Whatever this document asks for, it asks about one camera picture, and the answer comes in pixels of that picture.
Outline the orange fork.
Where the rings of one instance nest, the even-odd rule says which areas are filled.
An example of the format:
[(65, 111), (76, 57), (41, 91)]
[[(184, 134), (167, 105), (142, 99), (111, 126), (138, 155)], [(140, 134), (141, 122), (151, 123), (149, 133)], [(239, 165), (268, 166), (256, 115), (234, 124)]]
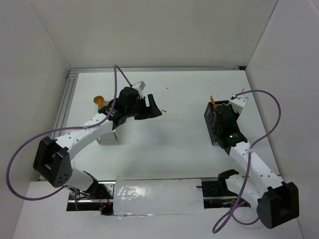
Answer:
[(215, 100), (214, 100), (212, 95), (210, 96), (210, 101), (211, 101), (211, 103), (213, 105), (213, 111), (216, 112), (216, 110), (218, 108), (218, 105), (216, 104), (216, 102), (215, 102)]

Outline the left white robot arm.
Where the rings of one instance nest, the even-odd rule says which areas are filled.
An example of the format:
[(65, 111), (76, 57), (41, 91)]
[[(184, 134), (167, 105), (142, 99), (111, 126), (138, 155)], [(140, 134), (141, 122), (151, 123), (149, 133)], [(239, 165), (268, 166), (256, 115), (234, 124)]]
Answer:
[(154, 97), (140, 95), (134, 87), (124, 87), (119, 96), (103, 106), (79, 129), (55, 139), (43, 138), (38, 146), (33, 168), (54, 188), (79, 189), (88, 199), (98, 194), (98, 181), (90, 173), (71, 166), (73, 158), (101, 136), (111, 133), (128, 118), (146, 120), (162, 115)]

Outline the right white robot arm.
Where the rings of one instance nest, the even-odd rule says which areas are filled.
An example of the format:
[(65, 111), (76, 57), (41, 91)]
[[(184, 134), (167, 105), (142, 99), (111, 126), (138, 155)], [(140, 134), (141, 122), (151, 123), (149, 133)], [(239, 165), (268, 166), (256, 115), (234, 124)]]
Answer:
[(222, 101), (212, 106), (212, 141), (246, 171), (243, 178), (235, 170), (220, 174), (217, 189), (222, 195), (237, 194), (240, 201), (256, 209), (261, 223), (272, 229), (300, 215), (299, 190), (293, 182), (277, 176), (240, 132), (237, 120), (246, 102)]

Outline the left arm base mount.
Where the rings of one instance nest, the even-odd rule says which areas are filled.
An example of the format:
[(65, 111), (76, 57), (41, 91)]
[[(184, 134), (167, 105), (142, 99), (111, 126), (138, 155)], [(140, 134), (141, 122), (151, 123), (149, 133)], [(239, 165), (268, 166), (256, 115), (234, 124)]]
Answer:
[(91, 211), (104, 216), (112, 216), (114, 214), (115, 183), (115, 181), (99, 181), (92, 195), (79, 189), (70, 189), (66, 211)]

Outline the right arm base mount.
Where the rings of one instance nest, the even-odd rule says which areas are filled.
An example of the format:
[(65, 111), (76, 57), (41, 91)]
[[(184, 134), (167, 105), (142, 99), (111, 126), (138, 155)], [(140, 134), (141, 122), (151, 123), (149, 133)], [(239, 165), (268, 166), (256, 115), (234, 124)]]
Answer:
[(228, 189), (222, 189), (217, 180), (201, 181), (196, 187), (202, 192), (205, 209), (230, 208), (238, 197)]

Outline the orange spoon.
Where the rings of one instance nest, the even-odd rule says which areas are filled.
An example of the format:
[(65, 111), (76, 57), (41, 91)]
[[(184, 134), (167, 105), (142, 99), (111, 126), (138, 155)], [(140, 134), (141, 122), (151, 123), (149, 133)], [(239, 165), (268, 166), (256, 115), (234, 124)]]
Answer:
[(96, 96), (94, 99), (93, 99), (93, 102), (97, 105), (100, 105), (101, 107), (104, 106), (104, 98), (102, 96)]

